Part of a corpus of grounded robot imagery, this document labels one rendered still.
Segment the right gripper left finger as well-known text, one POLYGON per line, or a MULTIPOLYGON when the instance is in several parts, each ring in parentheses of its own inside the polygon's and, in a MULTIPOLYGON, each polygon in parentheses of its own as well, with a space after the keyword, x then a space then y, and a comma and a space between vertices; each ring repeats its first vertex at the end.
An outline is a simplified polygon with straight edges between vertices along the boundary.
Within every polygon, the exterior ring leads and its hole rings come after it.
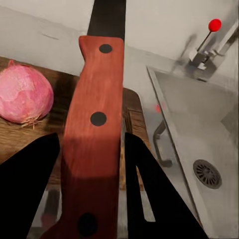
POLYGON ((26 239, 60 152, 56 132, 0 164, 0 239, 26 239))

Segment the vidalia onion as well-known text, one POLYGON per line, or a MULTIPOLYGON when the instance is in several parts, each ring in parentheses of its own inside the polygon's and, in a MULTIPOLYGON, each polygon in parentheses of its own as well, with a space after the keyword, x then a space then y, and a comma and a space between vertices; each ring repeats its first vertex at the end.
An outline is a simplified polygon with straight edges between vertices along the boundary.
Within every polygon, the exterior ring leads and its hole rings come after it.
POLYGON ((35 69, 15 65, 0 72, 0 117, 7 122, 34 124, 53 106, 53 90, 35 69))

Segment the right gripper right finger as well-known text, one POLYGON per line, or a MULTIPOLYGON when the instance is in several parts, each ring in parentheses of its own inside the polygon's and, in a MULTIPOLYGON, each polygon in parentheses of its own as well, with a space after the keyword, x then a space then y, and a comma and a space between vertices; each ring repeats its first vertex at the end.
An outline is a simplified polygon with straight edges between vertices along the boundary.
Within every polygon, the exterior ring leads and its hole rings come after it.
POLYGON ((124 137, 128 239, 209 239, 137 135, 124 137), (144 219, 136 166, 155 222, 144 219))

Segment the cutting board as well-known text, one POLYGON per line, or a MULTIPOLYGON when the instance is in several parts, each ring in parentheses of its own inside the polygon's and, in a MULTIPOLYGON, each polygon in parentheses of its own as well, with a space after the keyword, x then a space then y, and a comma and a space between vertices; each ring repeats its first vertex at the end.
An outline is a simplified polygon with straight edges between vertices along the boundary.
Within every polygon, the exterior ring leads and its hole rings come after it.
MULTIPOLYGON (((0 57, 0 72, 7 68, 11 59, 0 57)), ((60 152, 53 167, 48 183, 61 184, 61 155, 64 131, 73 94, 80 76, 62 73, 30 63, 13 60, 15 65, 30 67, 38 71, 49 82, 54 96, 50 111, 34 124, 23 124, 15 121, 7 122, 0 117, 0 164, 21 151, 28 144, 41 136, 56 132, 59 137, 60 152)), ((143 139, 143 143, 152 151, 146 125, 141 111, 138 94, 123 88, 122 115, 125 117, 127 132, 143 139)), ((136 166, 139 189, 144 189, 138 166, 136 166)), ((125 150, 120 146, 119 188, 126 188, 125 150)))

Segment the parer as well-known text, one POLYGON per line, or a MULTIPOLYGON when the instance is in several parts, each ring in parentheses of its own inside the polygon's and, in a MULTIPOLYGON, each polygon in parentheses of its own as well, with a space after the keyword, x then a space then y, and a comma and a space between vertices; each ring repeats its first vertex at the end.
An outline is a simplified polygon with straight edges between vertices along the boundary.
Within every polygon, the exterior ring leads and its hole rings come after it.
POLYGON ((41 239, 117 239, 126 0, 95 0, 61 155, 62 215, 41 239))

